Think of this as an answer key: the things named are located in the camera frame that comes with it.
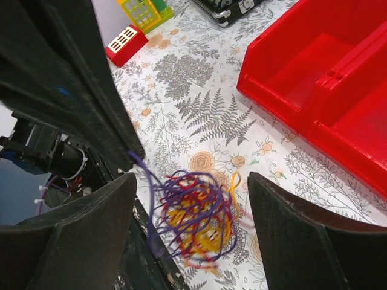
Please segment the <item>red three-compartment tray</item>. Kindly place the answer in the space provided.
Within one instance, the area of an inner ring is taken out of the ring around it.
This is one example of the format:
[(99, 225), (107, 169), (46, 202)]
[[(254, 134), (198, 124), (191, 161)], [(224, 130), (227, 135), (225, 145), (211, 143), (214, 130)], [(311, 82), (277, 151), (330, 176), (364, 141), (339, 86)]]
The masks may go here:
[(237, 88), (386, 196), (386, 2), (299, 1), (248, 47)]

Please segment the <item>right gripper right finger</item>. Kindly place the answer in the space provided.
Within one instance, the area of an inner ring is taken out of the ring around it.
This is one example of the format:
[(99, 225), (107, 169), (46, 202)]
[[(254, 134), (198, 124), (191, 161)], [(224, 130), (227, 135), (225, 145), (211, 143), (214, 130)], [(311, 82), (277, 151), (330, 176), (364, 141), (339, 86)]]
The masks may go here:
[(386, 227), (333, 213), (256, 172), (247, 183), (269, 289), (386, 289)]

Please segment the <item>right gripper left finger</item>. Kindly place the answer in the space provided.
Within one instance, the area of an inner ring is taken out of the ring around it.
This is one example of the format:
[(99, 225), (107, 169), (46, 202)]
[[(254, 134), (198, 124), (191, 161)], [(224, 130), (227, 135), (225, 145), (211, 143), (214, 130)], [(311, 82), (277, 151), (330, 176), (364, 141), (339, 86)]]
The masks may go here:
[(1, 227), (1, 289), (113, 289), (137, 180), (127, 173), (57, 209)]

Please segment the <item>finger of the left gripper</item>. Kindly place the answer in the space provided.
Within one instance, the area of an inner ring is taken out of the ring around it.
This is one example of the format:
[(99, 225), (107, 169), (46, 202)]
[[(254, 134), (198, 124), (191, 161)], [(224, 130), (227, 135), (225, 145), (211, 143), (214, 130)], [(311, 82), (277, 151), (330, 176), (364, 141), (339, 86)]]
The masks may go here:
[(145, 151), (116, 90), (91, 1), (1, 2), (1, 103), (132, 168)]

